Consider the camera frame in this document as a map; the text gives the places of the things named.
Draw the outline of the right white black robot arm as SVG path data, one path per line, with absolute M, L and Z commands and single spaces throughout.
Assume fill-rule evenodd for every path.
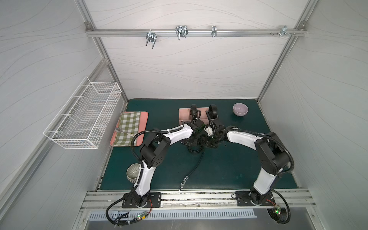
M 255 206 L 260 206 L 270 194 L 277 177 L 291 173 L 295 162 L 291 153 L 274 132 L 261 134 L 234 126 L 225 127 L 219 119 L 209 119 L 211 139 L 215 144 L 221 141 L 236 143 L 255 150 L 261 170 L 248 197 Z

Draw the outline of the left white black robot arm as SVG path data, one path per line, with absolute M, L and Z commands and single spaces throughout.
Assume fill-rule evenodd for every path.
M 197 120 L 183 122 L 180 126 L 166 130 L 145 130 L 138 135 L 148 133 L 140 147 L 140 172 L 131 190 L 134 206 L 143 208 L 149 200 L 151 181 L 156 168 L 164 161 L 171 145 L 184 141 L 190 145 L 205 129 L 205 123 Z

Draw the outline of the pink compartment storage box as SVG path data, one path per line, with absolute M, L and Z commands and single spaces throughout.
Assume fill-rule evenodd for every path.
M 191 122 L 196 125 L 201 125 L 202 123 L 205 125 L 209 124 L 209 120 L 206 115 L 206 111 L 208 111 L 209 109 L 205 107 L 199 107 L 196 108 L 195 111 L 196 110 L 201 111 L 201 116 L 199 116 L 199 113 L 197 113 L 200 121 L 192 121 L 192 108 L 179 108 L 179 123 Z

